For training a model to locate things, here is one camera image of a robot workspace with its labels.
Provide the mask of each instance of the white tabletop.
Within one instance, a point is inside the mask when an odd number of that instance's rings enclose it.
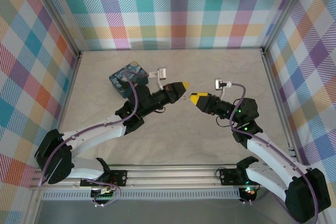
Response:
[[[112,86],[109,75],[136,61],[147,72],[165,67],[163,84],[188,81],[186,100],[168,104],[163,114],[152,113],[135,132],[114,138],[82,153],[109,164],[237,163],[251,155],[236,143],[229,128],[217,126],[215,116],[202,113],[190,100],[193,92],[216,93],[214,79],[241,83],[246,97],[257,101],[258,125],[283,150],[285,134],[258,49],[153,50],[85,52],[82,56],[62,132],[96,123],[121,108],[126,99]],[[156,92],[155,81],[148,84]],[[240,98],[242,89],[227,89],[225,100]],[[227,120],[220,120],[227,125]]]

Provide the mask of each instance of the gray floor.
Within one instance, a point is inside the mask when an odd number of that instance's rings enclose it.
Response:
[[[35,224],[292,224],[271,194],[250,206],[239,200],[117,200],[104,208],[89,201],[42,201]]]
[[[111,164],[225,164],[251,155],[232,137],[229,128],[216,125],[189,100],[192,92],[216,93],[214,79],[241,83],[247,97],[256,99],[257,123],[282,149],[287,142],[258,49],[237,50],[154,50],[84,52],[64,119],[62,131],[98,122],[121,108],[125,102],[108,76],[132,61],[147,72],[166,67],[164,84],[188,81],[186,100],[166,106],[163,114],[152,113],[137,131],[106,141],[81,156],[104,158]],[[150,80],[152,92],[157,91]],[[242,90],[231,88],[225,100],[240,98]]]

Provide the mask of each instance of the blue box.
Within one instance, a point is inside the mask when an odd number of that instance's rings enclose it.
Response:
[[[140,74],[147,74],[147,72],[143,70],[138,63],[133,61],[129,63],[127,66],[115,72],[114,74],[110,75],[109,79],[112,82],[114,88],[118,91],[119,94],[121,94],[123,98],[127,98],[133,92],[125,75],[122,73],[124,70],[129,70]],[[137,86],[138,84],[142,85],[148,84],[147,76],[137,76],[133,73],[128,73],[127,75],[134,84],[134,86]]]

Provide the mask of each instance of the colorful checkered backdrop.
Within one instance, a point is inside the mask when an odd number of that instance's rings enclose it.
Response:
[[[37,146],[59,118],[75,57],[41,0],[0,0],[0,223],[28,204]]]
[[[55,0],[79,48],[260,47],[286,0]]]
[[[299,0],[271,55],[296,144],[336,207],[336,0]]]

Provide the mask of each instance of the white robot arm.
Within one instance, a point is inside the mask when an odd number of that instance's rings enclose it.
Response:
[[[193,93],[192,102],[204,113],[229,119],[229,124],[236,142],[250,150],[262,160],[248,157],[237,163],[235,176],[241,185],[257,183],[285,202],[296,221],[306,222],[331,205],[324,174],[317,168],[311,169],[293,160],[257,125],[258,106],[254,99],[245,98],[245,87],[240,84],[215,80],[216,90],[221,90],[220,97],[209,93]],[[237,105],[223,100],[224,90],[231,86],[244,89]],[[232,176],[232,171],[220,169],[221,183],[225,177]]]
[[[107,182],[103,177],[107,176],[109,168],[103,159],[85,160],[78,155],[97,144],[135,131],[144,124],[146,115],[176,102],[187,88],[187,82],[174,82],[160,85],[159,91],[151,94],[147,86],[137,85],[138,101],[135,102],[134,95],[130,95],[121,109],[101,122],[64,134],[57,129],[49,131],[35,153],[45,181],[55,184],[65,178],[88,178]]]

